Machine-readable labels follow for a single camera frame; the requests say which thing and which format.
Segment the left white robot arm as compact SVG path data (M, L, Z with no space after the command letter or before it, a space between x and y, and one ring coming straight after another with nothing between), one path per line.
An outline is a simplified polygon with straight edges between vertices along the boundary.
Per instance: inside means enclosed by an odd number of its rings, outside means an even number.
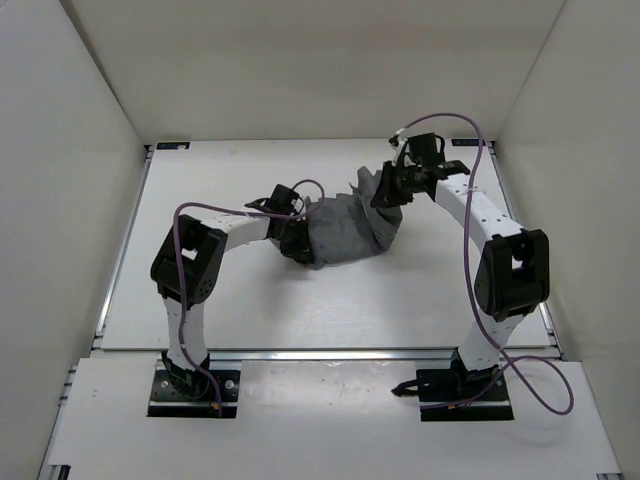
M311 211L294 189L278 184L267 198L242 210L197 202L180 205L151 265L150 276L167 310L169 348L162 361L174 385L188 398L212 382L204 340L204 303L218 280L225 253L253 242L272 241L302 265L314 262L308 233Z

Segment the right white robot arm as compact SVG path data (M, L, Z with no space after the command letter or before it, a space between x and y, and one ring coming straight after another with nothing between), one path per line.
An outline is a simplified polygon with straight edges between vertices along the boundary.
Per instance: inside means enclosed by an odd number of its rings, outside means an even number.
M471 400L483 390L482 374L496 367L516 327L548 298L549 240L542 230L512 220L473 186L463 162L446 160L438 135L394 135L389 143L395 155L383 165L372 207L403 206L425 193L459 223L464 244L474 244L480 253L468 281L478 317L454 357L462 366L448 376L452 395Z

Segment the grey pleated skirt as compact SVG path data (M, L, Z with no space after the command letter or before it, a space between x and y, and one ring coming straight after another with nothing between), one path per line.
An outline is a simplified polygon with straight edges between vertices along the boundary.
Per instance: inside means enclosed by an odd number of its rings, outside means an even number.
M362 166L357 184L349 193L338 193L323 202L305 200L313 210L308 216L312 266L351 263L387 252L403 220L399 207L373 208L371 201L381 172Z

